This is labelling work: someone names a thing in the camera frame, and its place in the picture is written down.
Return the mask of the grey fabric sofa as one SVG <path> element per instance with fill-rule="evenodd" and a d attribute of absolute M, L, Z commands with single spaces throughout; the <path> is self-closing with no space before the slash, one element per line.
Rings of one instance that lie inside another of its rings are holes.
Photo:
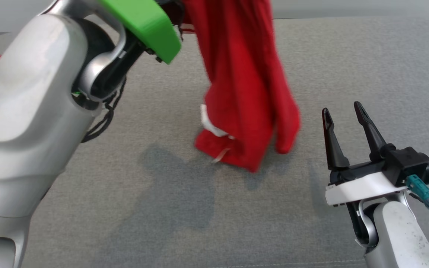
<path fill-rule="evenodd" d="M 350 163 L 369 159 L 353 103 L 388 143 L 429 156 L 429 17 L 276 20 L 302 128 L 256 173 L 196 150 L 209 86 L 195 35 L 171 65 L 144 55 L 112 124 L 81 145 L 31 221 L 23 268 L 365 268 L 330 207 L 321 111 Z"/>

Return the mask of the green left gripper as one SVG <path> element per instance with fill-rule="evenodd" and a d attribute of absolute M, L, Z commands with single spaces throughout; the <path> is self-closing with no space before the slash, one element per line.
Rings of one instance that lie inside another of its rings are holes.
<path fill-rule="evenodd" d="M 181 49 L 184 4 L 181 0 L 99 0 L 102 7 L 166 64 Z"/>

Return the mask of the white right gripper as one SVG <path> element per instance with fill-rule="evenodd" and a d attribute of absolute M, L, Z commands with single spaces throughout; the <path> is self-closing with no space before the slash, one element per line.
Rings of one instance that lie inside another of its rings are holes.
<path fill-rule="evenodd" d="M 362 103 L 354 102 L 354 109 L 359 124 L 362 125 L 368 146 L 371 161 L 383 159 L 382 148 L 387 144 L 378 131 L 371 117 Z M 395 186 L 383 174 L 384 162 L 366 162 L 350 166 L 349 160 L 344 156 L 334 132 L 334 123 L 327 108 L 322 110 L 323 131 L 327 168 L 330 173 L 330 183 L 326 187 L 325 200 L 328 205 L 340 205 L 348 202 L 367 200 L 381 197 L 390 193 L 407 189 L 405 185 Z"/>

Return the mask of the red white jersey garment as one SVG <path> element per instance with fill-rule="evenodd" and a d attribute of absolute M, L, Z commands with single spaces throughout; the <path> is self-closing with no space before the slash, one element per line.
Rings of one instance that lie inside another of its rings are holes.
<path fill-rule="evenodd" d="M 182 0 L 211 83 L 200 151 L 256 172 L 273 134 L 288 154 L 300 130 L 300 110 L 276 49 L 271 0 Z"/>

